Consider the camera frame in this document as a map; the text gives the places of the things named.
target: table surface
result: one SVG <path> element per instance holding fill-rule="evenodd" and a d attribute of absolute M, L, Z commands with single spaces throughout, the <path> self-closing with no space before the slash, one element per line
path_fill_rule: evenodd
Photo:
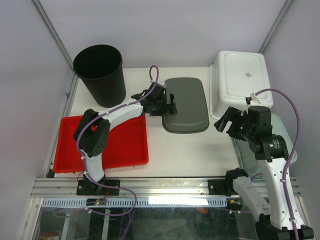
<path fill-rule="evenodd" d="M 123 69 L 126 98 L 147 89 L 151 82 L 148 68 Z M 202 81 L 209 107 L 209 67 L 166 67 L 159 69 L 159 82 L 169 78 L 189 77 Z M 101 111 L 83 82 L 79 80 L 71 116 L 82 115 L 87 109 Z M 105 170 L 107 177 L 208 177 L 224 176 L 227 170 L 239 167 L 231 138 L 218 132 L 215 119 L 209 115 L 209 128 L 201 133 L 174 134 L 162 126 L 162 118 L 146 115 L 149 162 L 146 165 Z M 60 173 L 55 177 L 76 177 Z"/>

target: robotic arm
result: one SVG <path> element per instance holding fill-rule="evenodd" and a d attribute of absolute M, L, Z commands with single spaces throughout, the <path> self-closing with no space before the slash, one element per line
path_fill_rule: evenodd
<path fill-rule="evenodd" d="M 148 113 L 150 116 L 162 116 L 177 113 L 174 94 L 170 93 L 170 103 L 167 103 L 166 88 L 159 83 L 153 84 L 148 90 L 144 90 L 142 93 L 131 96 L 127 102 L 127 106 L 125 107 L 120 107 L 118 105 L 111 109 L 99 112 L 88 109 L 83 114 L 80 124 L 78 125 L 73 136 L 75 140 L 78 139 L 80 132 L 90 121 L 97 116 L 104 114 L 104 116 L 93 122 L 91 127 L 88 127 L 84 131 L 79 141 L 80 149 L 85 155 L 84 162 L 87 170 L 87 172 L 84 174 L 84 179 L 93 189 L 97 188 L 98 186 L 90 182 L 88 175 L 90 175 L 94 181 L 101 184 L 104 183 L 105 173 L 102 167 L 102 152 L 106 148 L 109 132 L 114 127 L 126 122 L 129 119 L 139 117 L 146 113 Z M 141 99 L 143 95 L 149 91 L 151 92 L 146 98 L 140 102 L 137 102 L 137 100 Z"/>
<path fill-rule="evenodd" d="M 226 133 L 232 138 L 248 141 L 263 172 L 270 204 L 253 187 L 243 169 L 227 171 L 224 182 L 217 184 L 215 190 L 226 196 L 238 193 L 242 197 L 253 214 L 256 233 L 260 240 L 295 239 L 292 222 L 297 226 L 299 239 L 313 238 L 312 228 L 305 226 L 294 201 L 289 170 L 286 173 L 287 181 L 282 179 L 289 154 L 284 138 L 272 134 L 271 111 L 268 107 L 260 105 L 256 98 L 247 98 L 246 101 L 248 107 L 244 112 L 229 107 L 214 126 L 217 131 L 222 132 L 228 121 L 231 121 L 232 124 Z M 294 219 L 290 218 L 284 181 L 291 199 Z"/>

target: white wall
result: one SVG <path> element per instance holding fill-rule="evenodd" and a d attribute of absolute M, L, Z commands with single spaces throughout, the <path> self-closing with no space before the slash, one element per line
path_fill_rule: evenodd
<path fill-rule="evenodd" d="M 297 0 L 265 52 L 271 87 L 287 93 L 301 117 L 298 161 L 292 166 L 313 229 L 320 238 L 320 1 Z M 290 105 L 273 94 L 272 110 L 280 115 L 292 141 L 296 120 Z"/>
<path fill-rule="evenodd" d="M 284 0 L 41 0 L 73 59 L 95 44 L 125 67 L 205 67 L 221 50 L 258 52 Z"/>
<path fill-rule="evenodd" d="M 29 0 L 0 7 L 0 235 L 16 240 L 72 72 Z"/>

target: red tray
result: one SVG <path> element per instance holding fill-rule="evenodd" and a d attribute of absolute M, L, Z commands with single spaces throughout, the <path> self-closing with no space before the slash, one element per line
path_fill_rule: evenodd
<path fill-rule="evenodd" d="M 53 171 L 75 173 L 85 170 L 77 151 L 74 133 L 82 116 L 64 117 L 60 123 Z M 149 161 L 146 117 L 130 119 L 112 129 L 102 153 L 103 169 L 145 165 Z"/>

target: white plastic container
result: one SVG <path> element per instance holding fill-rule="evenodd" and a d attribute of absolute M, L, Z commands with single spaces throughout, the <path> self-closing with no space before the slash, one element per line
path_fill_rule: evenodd
<path fill-rule="evenodd" d="M 220 119 L 228 107 L 244 110 L 246 97 L 270 88 L 265 57 L 260 53 L 220 51 L 210 66 L 210 115 Z M 263 106 L 274 104 L 270 91 L 259 95 Z"/>

